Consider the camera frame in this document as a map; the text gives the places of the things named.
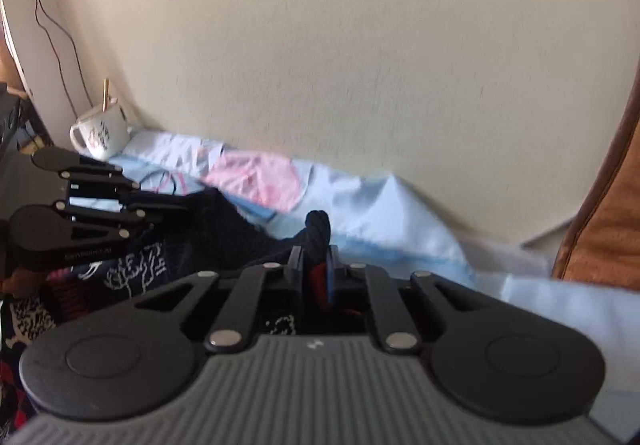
chopstick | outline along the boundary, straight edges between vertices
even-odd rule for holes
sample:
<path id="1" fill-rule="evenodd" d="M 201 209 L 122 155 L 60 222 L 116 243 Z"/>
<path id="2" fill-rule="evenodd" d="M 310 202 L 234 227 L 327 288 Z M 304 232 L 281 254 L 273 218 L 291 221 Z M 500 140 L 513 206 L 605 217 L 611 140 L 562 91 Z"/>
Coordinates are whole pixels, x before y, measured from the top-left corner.
<path id="1" fill-rule="evenodd" d="M 105 78 L 102 83 L 102 112 L 106 112 L 109 107 L 109 79 Z"/>

ribbed gray surface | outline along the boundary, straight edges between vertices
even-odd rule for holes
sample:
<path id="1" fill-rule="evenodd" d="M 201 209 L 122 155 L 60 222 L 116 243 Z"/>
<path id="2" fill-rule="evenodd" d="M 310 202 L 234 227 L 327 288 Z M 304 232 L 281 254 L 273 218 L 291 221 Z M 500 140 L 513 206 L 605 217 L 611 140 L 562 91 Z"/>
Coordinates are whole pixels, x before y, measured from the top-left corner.
<path id="1" fill-rule="evenodd" d="M 467 414 L 431 385 L 416 359 L 376 351 L 368 337 L 263 336 L 246 353 L 209 359 L 183 395 L 153 413 L 107 424 L 43 415 L 10 443 L 611 445 L 614 441 L 586 417 L 545 428 L 517 428 Z"/>

electrical wire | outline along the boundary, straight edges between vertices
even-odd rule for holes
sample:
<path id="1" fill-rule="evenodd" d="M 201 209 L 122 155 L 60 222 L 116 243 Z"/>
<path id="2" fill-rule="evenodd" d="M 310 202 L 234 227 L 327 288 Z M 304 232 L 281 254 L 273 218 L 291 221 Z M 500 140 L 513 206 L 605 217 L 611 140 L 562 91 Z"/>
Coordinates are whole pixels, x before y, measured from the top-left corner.
<path id="1" fill-rule="evenodd" d="M 62 31 L 62 33 L 64 33 L 69 40 L 71 41 L 71 45 L 73 46 L 74 49 L 74 54 L 76 56 L 76 64 L 78 65 L 78 72 L 80 73 L 80 79 L 82 81 L 82 87 L 84 88 L 84 94 L 86 95 L 86 99 L 89 102 L 89 105 L 91 105 L 93 107 L 93 102 L 91 101 L 91 98 L 89 97 L 89 92 L 86 89 L 86 84 L 84 82 L 84 75 L 82 74 L 82 68 L 80 65 L 80 58 L 78 56 L 78 49 L 76 48 L 76 42 L 74 41 L 73 37 L 71 36 L 71 33 L 69 33 L 62 25 L 60 25 L 60 23 L 58 21 L 56 21 L 51 15 L 49 15 L 49 13 L 47 13 L 47 11 L 44 9 L 44 6 L 42 5 L 42 0 L 35 0 L 36 1 L 36 7 L 34 10 L 34 14 L 35 14 L 35 19 L 36 19 L 36 23 L 38 24 L 38 26 L 40 27 L 41 30 L 44 31 L 44 33 L 46 33 L 47 35 L 47 39 L 49 40 L 49 44 L 51 46 L 51 49 L 53 51 L 53 54 L 56 57 L 56 60 L 58 62 L 58 71 L 60 72 L 60 80 L 62 81 L 62 87 L 65 91 L 65 95 L 66 95 L 66 99 L 69 103 L 69 106 L 71 107 L 71 111 L 73 112 L 73 114 L 75 115 L 75 117 L 78 117 L 78 113 L 76 111 L 76 107 L 74 106 L 73 101 L 71 101 L 71 96 L 69 95 L 68 89 L 66 88 L 66 82 L 65 82 L 65 77 L 63 74 L 63 70 L 62 70 L 62 62 L 60 61 L 60 56 L 58 55 L 58 51 L 56 50 L 54 44 L 53 44 L 53 40 L 51 38 L 51 35 L 49 33 L 49 30 L 47 30 L 47 28 L 42 25 L 42 23 L 40 22 L 40 19 L 38 17 L 38 6 L 40 6 L 40 9 L 42 10 L 42 13 L 44 14 L 44 16 L 49 19 L 51 22 L 53 22 L 54 25 L 56 25 L 57 28 L 59 28 L 60 31 Z"/>
<path id="2" fill-rule="evenodd" d="M 140 187 L 142 187 L 142 184 L 145 181 L 151 179 L 154 176 L 157 176 L 158 174 L 160 174 L 161 177 L 160 177 L 160 181 L 158 182 L 158 188 L 156 188 L 156 192 L 160 191 L 161 187 L 164 185 L 164 179 L 167 176 L 169 176 L 169 179 L 174 184 L 174 190 L 171 192 L 171 195 L 174 196 L 175 195 L 175 191 L 178 189 L 178 184 L 177 184 L 177 182 L 175 180 L 175 177 L 174 177 L 173 173 L 169 172 L 168 170 L 157 169 L 157 170 L 151 171 L 149 174 L 144 176 L 140 181 L 138 181 L 138 183 L 140 184 Z"/>

pink pattern on sheet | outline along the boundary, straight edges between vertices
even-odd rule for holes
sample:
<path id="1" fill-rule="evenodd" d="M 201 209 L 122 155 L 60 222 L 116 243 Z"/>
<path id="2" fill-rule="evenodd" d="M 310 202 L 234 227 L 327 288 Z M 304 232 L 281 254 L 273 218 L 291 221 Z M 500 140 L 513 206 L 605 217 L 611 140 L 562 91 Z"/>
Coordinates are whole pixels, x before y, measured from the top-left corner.
<path id="1" fill-rule="evenodd" d="M 224 151 L 202 181 L 280 212 L 291 211 L 302 193 L 291 160 L 267 152 Z"/>

beige wall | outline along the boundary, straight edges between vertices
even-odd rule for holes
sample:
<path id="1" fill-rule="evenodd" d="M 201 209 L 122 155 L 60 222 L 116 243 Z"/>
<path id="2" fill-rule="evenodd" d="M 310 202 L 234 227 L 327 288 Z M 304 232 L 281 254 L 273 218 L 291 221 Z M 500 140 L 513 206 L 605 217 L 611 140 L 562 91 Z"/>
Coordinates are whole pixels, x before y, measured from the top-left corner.
<path id="1" fill-rule="evenodd" d="M 71 148 L 68 133 L 75 117 L 65 97 L 58 63 L 51 51 L 49 41 L 44 31 L 40 30 L 36 24 L 35 1 L 1 0 L 1 3 L 10 40 L 33 103 L 55 144 Z M 42 3 L 52 17 L 64 23 L 56 0 L 42 0 Z M 90 104 L 82 89 L 71 44 L 42 14 L 40 17 L 41 21 L 47 25 L 60 54 L 69 95 L 76 110 L 81 114 L 90 107 Z"/>
<path id="2" fill-rule="evenodd" d="M 174 131 L 394 171 L 520 241 L 571 216 L 620 119 L 640 0 L 58 0 L 94 97 Z"/>

